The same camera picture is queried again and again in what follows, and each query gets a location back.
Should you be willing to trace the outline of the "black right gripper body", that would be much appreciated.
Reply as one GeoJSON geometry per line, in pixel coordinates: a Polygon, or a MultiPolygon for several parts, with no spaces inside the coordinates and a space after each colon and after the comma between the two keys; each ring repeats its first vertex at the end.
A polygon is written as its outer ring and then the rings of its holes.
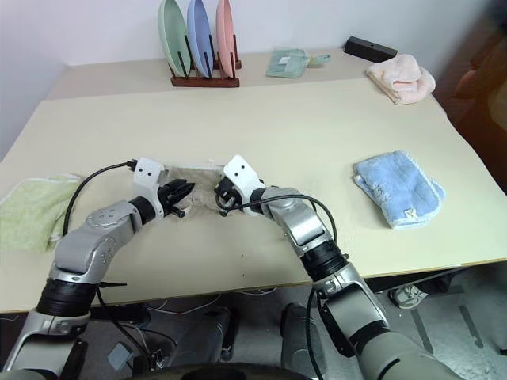
{"type": "Polygon", "coordinates": [[[239,194],[238,190],[234,187],[234,184],[230,179],[223,177],[218,184],[221,185],[221,188],[223,190],[221,200],[228,201],[229,199],[236,199],[237,200],[236,206],[242,204],[242,197],[239,194]]]}

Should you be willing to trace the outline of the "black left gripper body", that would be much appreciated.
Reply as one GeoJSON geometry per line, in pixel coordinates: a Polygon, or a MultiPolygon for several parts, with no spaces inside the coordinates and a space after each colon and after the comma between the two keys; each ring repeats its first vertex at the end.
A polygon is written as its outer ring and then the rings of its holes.
{"type": "Polygon", "coordinates": [[[164,215],[170,214],[170,205],[175,205],[180,201],[180,198],[175,196],[175,188],[177,185],[177,180],[172,180],[168,184],[165,184],[161,188],[158,189],[158,200],[162,205],[162,209],[164,211],[164,215]]]}

